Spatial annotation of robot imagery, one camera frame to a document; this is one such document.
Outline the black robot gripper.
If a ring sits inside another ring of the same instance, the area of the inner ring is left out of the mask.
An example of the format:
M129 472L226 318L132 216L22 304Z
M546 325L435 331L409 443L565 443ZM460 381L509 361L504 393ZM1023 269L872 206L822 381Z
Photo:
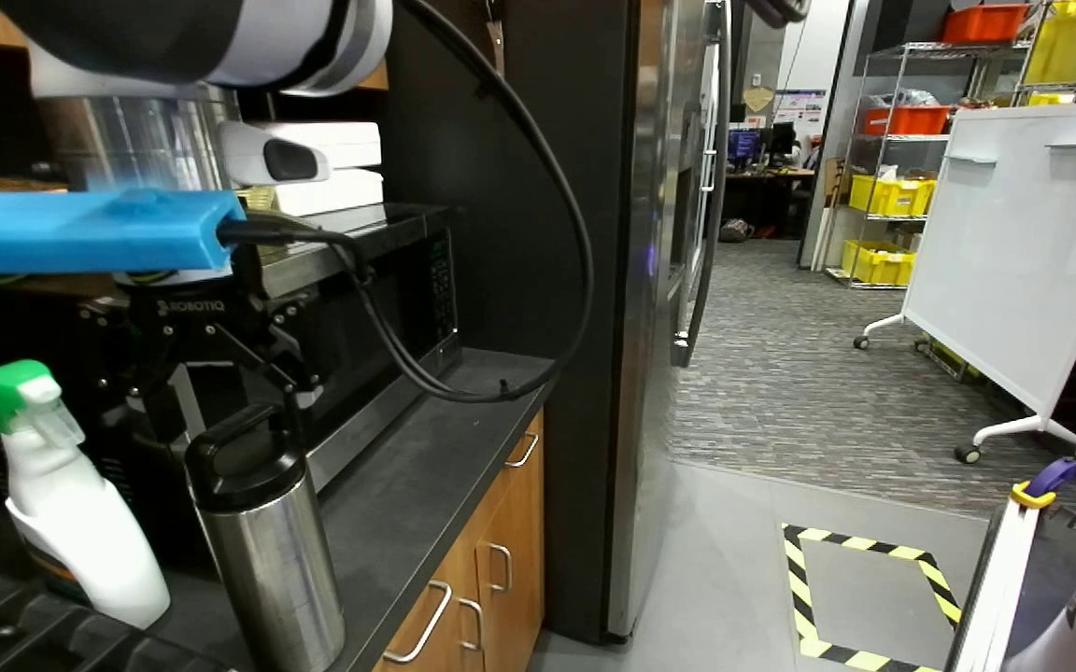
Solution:
M103 342L85 397L96 435L129 450L184 457L245 413L297 435L318 397L321 366L289 327L298 300L269 300L256 276L94 276L79 318Z

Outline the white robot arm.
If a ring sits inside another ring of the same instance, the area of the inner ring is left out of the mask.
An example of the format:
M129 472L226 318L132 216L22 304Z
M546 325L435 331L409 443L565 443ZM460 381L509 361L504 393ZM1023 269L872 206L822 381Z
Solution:
M0 0L40 103L184 107L203 84L334 96L390 52L393 0Z

